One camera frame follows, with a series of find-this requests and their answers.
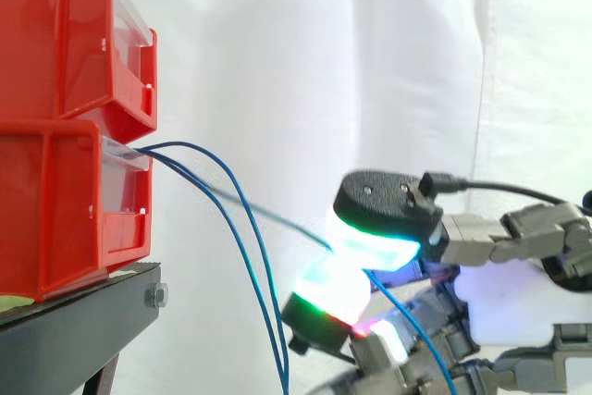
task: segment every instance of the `green light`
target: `green light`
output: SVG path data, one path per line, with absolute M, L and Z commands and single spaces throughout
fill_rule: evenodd
M 333 209 L 327 215 L 327 241 L 333 251 L 360 268 L 399 270 L 419 251 L 417 241 L 373 235 L 349 226 Z
M 298 280 L 294 293 L 346 324 L 360 318 L 370 302 L 370 281 L 362 272 L 328 254 Z

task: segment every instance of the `blue wire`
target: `blue wire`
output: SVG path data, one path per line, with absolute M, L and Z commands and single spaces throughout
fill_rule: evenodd
M 213 186 L 212 184 L 206 182 L 203 179 L 198 178 L 193 172 L 191 172 L 191 170 L 189 170 L 188 168 L 186 168 L 184 165 L 182 165 L 180 162 L 177 162 L 174 159 L 171 159 L 171 163 L 183 170 L 185 173 L 187 173 L 188 175 L 192 175 L 196 180 L 199 180 L 205 187 L 207 187 L 210 191 L 212 191 L 214 194 L 217 194 L 218 196 L 220 196 L 222 199 L 225 199 L 226 201 L 229 201 L 233 204 L 238 204 L 238 205 L 242 205 L 242 201 L 237 198 L 236 196 L 234 196 L 232 193 L 228 193 L 227 191 L 224 191 L 222 189 L 219 189 L 215 186 Z M 293 221 L 290 221 L 289 219 L 285 218 L 284 216 L 278 215 L 277 213 L 272 212 L 271 210 L 267 210 L 265 207 L 262 207 L 259 204 L 254 204 L 252 202 L 249 202 L 249 205 L 251 206 L 252 210 L 255 213 L 258 213 L 259 215 L 266 217 L 267 219 L 271 219 L 272 221 L 286 227 L 286 228 L 290 228 L 294 231 L 298 231 L 300 232 L 304 237 L 308 238 L 309 240 L 316 242 L 317 244 L 322 245 L 323 247 L 325 247 L 327 250 L 331 250 L 331 246 L 329 245 L 329 243 L 327 241 L 325 241 L 323 238 L 321 238 L 320 236 L 314 234 L 311 230 L 309 230 L 308 228 L 305 228 L 303 226 L 301 226 L 300 224 L 297 224 Z
M 171 162 L 171 164 L 176 167 L 178 170 L 178 173 L 181 174 L 179 172 L 179 170 L 181 170 L 183 173 L 185 173 L 187 176 L 192 177 L 195 181 L 199 182 L 202 184 L 203 187 L 211 190 L 212 192 L 218 194 L 219 196 L 221 196 L 223 199 L 226 199 L 228 201 L 233 202 L 234 204 L 243 204 L 243 200 L 237 199 L 235 196 L 233 196 L 232 194 L 220 190 L 216 187 L 213 187 L 212 185 L 208 184 L 207 182 L 199 179 L 196 175 L 194 175 L 189 169 L 187 169 L 184 165 L 182 165 L 181 163 L 168 158 L 169 161 Z M 307 228 L 304 228 L 303 226 L 290 221 L 289 219 L 278 215 L 277 213 L 274 213 L 270 210 L 265 209 L 264 207 L 257 205 L 257 204 L 251 204 L 248 203 L 250 205 L 250 207 L 257 213 L 259 213 L 260 215 L 270 218 L 276 222 L 278 222 L 281 225 L 284 225 L 287 228 L 291 228 L 293 230 L 296 230 L 298 232 L 300 232 L 303 236 L 305 236 L 306 238 L 310 239 L 311 241 L 314 241 L 318 244 L 320 244 L 321 246 L 323 246 L 324 248 L 331 250 L 330 245 L 323 240 L 322 238 L 320 238 L 319 236 L 315 235 L 312 231 L 308 230 Z M 397 307 L 397 309 L 403 314 L 403 316 L 412 324 L 412 326 L 415 328 L 415 330 L 417 331 L 417 333 L 419 334 L 419 336 L 422 338 L 422 340 L 425 342 L 425 345 L 427 346 L 427 348 L 430 350 L 430 352 L 432 353 L 432 355 L 434 356 L 434 359 L 436 360 L 436 363 L 438 364 L 438 367 L 440 368 L 440 371 L 442 372 L 442 375 L 444 376 L 444 379 L 446 380 L 446 383 L 450 389 L 450 394 L 451 395 L 457 395 L 458 392 L 456 390 L 456 387 L 454 386 L 454 382 L 452 381 L 452 376 L 450 375 L 450 372 L 448 370 L 448 367 L 446 366 L 446 364 L 444 363 L 444 360 L 442 359 L 441 355 L 439 354 L 438 350 L 436 349 L 436 346 L 434 346 L 434 343 L 432 342 L 432 340 L 429 338 L 429 336 L 427 335 L 427 333 L 422 329 L 422 327 L 419 325 L 419 323 L 417 322 L 417 320 L 413 317 L 413 315 L 405 308 L 405 306 L 400 303 L 390 292 L 389 290 L 384 287 L 384 285 L 376 278 L 376 276 L 374 275 L 374 273 L 372 273 L 369 270 L 365 270 L 364 271 L 365 274 L 368 276 L 368 278 L 376 285 L 376 287 L 387 297 L 387 299 L 392 302 L 392 304 Z
M 458 392 L 456 391 L 456 387 L 454 386 L 454 382 L 452 381 L 452 376 L 450 375 L 448 367 L 446 366 L 446 363 L 444 363 L 442 356 L 439 354 L 438 350 L 436 349 L 436 346 L 434 346 L 434 343 L 429 338 L 426 331 L 422 329 L 422 327 L 419 325 L 419 323 L 417 322 L 415 317 L 413 315 L 411 315 L 411 313 L 407 310 L 407 308 L 403 304 L 401 304 L 387 290 L 387 288 L 385 286 L 382 285 L 382 283 L 378 280 L 378 278 L 374 275 L 374 273 L 372 273 L 369 270 L 365 270 L 364 272 L 368 276 L 368 278 L 370 278 L 370 280 L 374 283 L 374 285 L 376 285 L 378 287 L 378 289 L 380 291 L 382 291 L 382 293 L 387 297 L 387 299 L 390 302 L 392 302 L 394 304 L 394 306 L 397 307 L 397 309 L 399 309 L 399 311 L 402 313 L 403 316 L 405 316 L 405 318 L 407 318 L 407 321 L 409 321 L 412 324 L 412 326 L 415 328 L 415 330 L 417 330 L 417 333 L 419 334 L 420 337 L 422 337 L 422 339 L 425 342 L 425 345 L 427 345 L 427 348 L 434 356 L 434 359 L 436 360 L 436 363 L 438 364 L 438 367 L 440 368 L 440 371 L 442 372 L 442 375 L 444 376 L 444 379 L 446 380 L 446 384 L 448 384 L 448 388 L 450 389 L 450 394 L 451 395 L 458 395 Z
M 278 351 L 278 344 L 276 343 L 276 338 L 274 335 L 274 330 L 271 325 L 271 320 L 269 319 L 269 314 L 267 312 L 267 307 L 265 306 L 265 301 L 263 298 L 263 293 L 261 292 L 261 288 L 259 287 L 259 283 L 257 282 L 257 278 L 253 271 L 253 266 L 251 265 L 251 261 L 249 260 L 249 254 L 242 243 L 241 235 L 237 231 L 232 219 L 228 215 L 228 212 L 224 208 L 224 205 L 212 194 L 211 191 L 207 189 L 207 187 L 195 176 L 193 175 L 189 169 L 186 167 L 177 167 L 179 163 L 174 161 L 173 159 L 165 156 L 163 154 L 155 153 L 147 149 L 137 149 L 138 152 L 142 154 L 147 154 L 153 157 L 154 159 L 162 162 L 167 167 L 171 168 L 173 171 L 176 171 L 180 174 L 183 178 L 188 180 L 191 184 L 201 190 L 218 208 L 222 216 L 226 219 L 232 234 L 234 235 L 234 239 L 236 240 L 237 244 L 239 245 L 240 254 L 242 256 L 242 260 L 244 261 L 245 266 L 247 267 L 247 271 L 249 273 L 249 278 L 251 279 L 251 283 L 253 284 L 253 288 L 255 290 L 255 294 L 257 295 L 257 300 L 259 302 L 259 306 L 261 308 L 261 312 L 263 314 L 265 320 L 265 326 L 267 327 L 267 334 L 269 335 L 269 340 L 271 341 L 271 346 L 274 352 L 274 357 L 276 359 L 276 367 L 277 373 L 279 375 L 279 380 L 281 382 L 282 390 L 285 395 L 288 395 L 288 383 L 284 371 L 281 366 L 281 362 L 279 360 L 279 351 Z
M 267 284 L 269 285 L 269 292 L 271 294 L 271 303 L 274 307 L 274 315 L 276 318 L 276 325 L 277 325 L 277 333 L 279 334 L 279 343 L 281 345 L 282 356 L 284 359 L 284 379 L 286 381 L 286 388 L 290 383 L 290 363 L 288 357 L 288 344 L 286 342 L 286 336 L 284 335 L 284 326 L 281 321 L 281 311 L 279 310 L 278 304 L 278 293 L 276 292 L 276 284 L 274 283 L 273 275 L 271 272 L 271 265 L 269 263 L 269 258 L 267 257 L 267 250 L 265 249 L 265 243 L 263 241 L 263 237 L 261 236 L 261 232 L 259 231 L 259 227 L 257 226 L 257 221 L 255 220 L 255 216 L 251 209 L 251 205 L 247 198 L 244 196 L 242 192 L 241 186 L 239 182 L 235 178 L 232 170 L 215 154 L 206 150 L 199 145 L 195 145 L 194 143 L 190 142 L 179 142 L 179 141 L 172 141 L 172 142 L 162 142 L 157 143 L 154 145 L 149 145 L 147 147 L 143 147 L 144 150 L 157 150 L 159 148 L 166 148 L 166 147 L 173 147 L 173 146 L 180 146 L 180 147 L 187 147 L 195 150 L 199 153 L 205 154 L 214 162 L 216 162 L 222 169 L 227 173 L 228 177 L 234 184 L 234 188 L 236 189 L 237 193 L 239 194 L 240 201 L 242 202 L 242 206 L 244 207 L 247 216 L 249 217 L 249 221 L 251 221 L 251 226 L 253 227 L 253 232 L 255 234 L 255 238 L 257 238 L 257 243 L 259 244 L 259 250 L 261 251 L 261 256 L 263 258 L 263 264 L 265 267 L 265 274 L 267 276 Z

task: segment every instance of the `black sensor cap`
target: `black sensor cap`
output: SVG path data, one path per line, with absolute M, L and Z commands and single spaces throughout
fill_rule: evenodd
M 429 243 L 442 209 L 415 205 L 409 188 L 419 178 L 383 171 L 354 171 L 341 182 L 333 203 L 337 216 L 360 231 Z

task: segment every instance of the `red plastic bin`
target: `red plastic bin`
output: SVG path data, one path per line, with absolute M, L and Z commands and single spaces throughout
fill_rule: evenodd
M 149 157 L 45 120 L 0 122 L 0 159 L 0 295 L 42 301 L 149 254 Z
M 129 0 L 0 0 L 0 119 L 83 118 L 128 143 L 156 128 L 156 34 Z

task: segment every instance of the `black metal frame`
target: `black metal frame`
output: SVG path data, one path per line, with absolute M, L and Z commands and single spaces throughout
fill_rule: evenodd
M 150 304 L 160 265 L 61 299 L 0 314 L 0 393 L 84 395 L 110 392 L 119 352 L 158 317 Z

